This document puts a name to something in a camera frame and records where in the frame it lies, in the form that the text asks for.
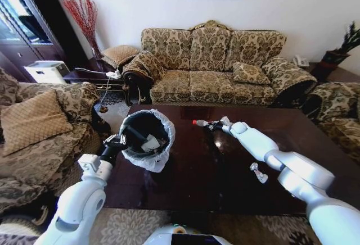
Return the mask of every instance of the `cable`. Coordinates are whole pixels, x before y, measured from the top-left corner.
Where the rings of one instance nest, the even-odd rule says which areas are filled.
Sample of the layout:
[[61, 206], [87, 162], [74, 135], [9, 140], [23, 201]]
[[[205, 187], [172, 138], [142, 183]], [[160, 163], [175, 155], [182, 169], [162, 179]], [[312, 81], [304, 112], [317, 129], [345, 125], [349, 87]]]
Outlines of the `cable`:
[[105, 72], [91, 71], [91, 70], [88, 70], [88, 69], [85, 69], [85, 68], [79, 68], [79, 67], [76, 67], [75, 70], [85, 71], [85, 72], [94, 72], [96, 74], [106, 74]]
[[109, 90], [109, 81], [110, 81], [110, 78], [107, 79], [107, 83], [106, 83], [106, 92], [105, 94], [103, 95], [101, 101], [100, 101], [100, 106], [102, 106], [102, 101], [104, 100], [104, 98], [106, 97], [107, 95], [107, 91]]

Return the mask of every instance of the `vase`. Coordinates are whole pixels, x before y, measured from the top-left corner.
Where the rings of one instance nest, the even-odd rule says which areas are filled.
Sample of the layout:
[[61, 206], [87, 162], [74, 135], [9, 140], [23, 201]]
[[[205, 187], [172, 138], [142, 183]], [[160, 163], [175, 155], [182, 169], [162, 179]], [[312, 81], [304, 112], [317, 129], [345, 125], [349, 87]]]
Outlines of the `vase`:
[[95, 43], [95, 45], [91, 46], [91, 51], [92, 51], [92, 55], [94, 56], [94, 59], [97, 61], [100, 61], [102, 58], [102, 54], [99, 50], [99, 47], [97, 46], [97, 44]]
[[97, 60], [97, 61], [100, 61], [101, 58], [102, 58], [102, 54], [101, 54], [101, 52], [99, 50], [99, 46], [96, 43], [95, 34], [91, 35], [90, 37], [88, 37], [86, 39], [90, 44], [92, 55], [94, 56], [94, 59]]
[[325, 82], [326, 78], [349, 56], [347, 53], [326, 51], [322, 60], [311, 71], [311, 74], [315, 76], [318, 82]]

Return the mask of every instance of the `floor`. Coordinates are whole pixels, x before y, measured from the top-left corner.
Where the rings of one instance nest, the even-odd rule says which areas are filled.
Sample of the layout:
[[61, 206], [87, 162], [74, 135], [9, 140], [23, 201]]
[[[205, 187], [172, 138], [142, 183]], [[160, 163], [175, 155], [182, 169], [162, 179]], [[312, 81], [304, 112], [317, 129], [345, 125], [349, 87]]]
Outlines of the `floor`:
[[[102, 105], [108, 108], [99, 115], [113, 133], [119, 131], [129, 107], [116, 94], [107, 94]], [[242, 216], [123, 210], [103, 208], [90, 235], [90, 244], [140, 245], [158, 227], [168, 223], [186, 224], [205, 234], [221, 236], [232, 244], [320, 244], [308, 221], [303, 217]]]

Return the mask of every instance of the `sofa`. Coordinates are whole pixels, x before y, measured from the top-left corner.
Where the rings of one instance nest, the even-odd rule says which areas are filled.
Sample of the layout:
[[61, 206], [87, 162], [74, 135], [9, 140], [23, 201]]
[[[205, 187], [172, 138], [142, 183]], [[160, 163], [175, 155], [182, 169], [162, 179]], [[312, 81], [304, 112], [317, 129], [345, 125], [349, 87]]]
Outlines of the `sofa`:
[[3, 156], [2, 137], [0, 215], [11, 214], [47, 192], [59, 196], [68, 186], [78, 182], [82, 172], [76, 163], [77, 158], [83, 153], [96, 153], [101, 139], [110, 132], [110, 126], [93, 109], [99, 99], [93, 85], [18, 83], [0, 69], [1, 109], [49, 89], [56, 91], [59, 105], [73, 129], [7, 156]]
[[[215, 21], [190, 30], [145, 29], [139, 53], [124, 66], [139, 103], [168, 105], [288, 106], [316, 79], [280, 54], [286, 37], [273, 30], [232, 30]], [[235, 82], [233, 65], [260, 67], [270, 83]], [[160, 73], [151, 68], [158, 67]]]
[[326, 83], [308, 94], [303, 112], [360, 165], [360, 83]]

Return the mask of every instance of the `white wall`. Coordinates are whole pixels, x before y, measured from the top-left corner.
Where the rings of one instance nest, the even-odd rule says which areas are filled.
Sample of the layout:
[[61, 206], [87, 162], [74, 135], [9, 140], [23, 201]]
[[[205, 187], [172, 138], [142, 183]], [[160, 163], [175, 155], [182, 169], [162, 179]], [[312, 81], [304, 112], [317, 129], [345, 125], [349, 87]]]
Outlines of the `white wall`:
[[[274, 29], [287, 35], [282, 55], [300, 54], [319, 61], [339, 47], [353, 20], [360, 26], [360, 0], [94, 0], [98, 5], [97, 37], [101, 48], [129, 44], [140, 47], [144, 28], [187, 29], [218, 20], [234, 29]], [[90, 57], [88, 43], [76, 24]], [[360, 48], [342, 67], [360, 75]]]

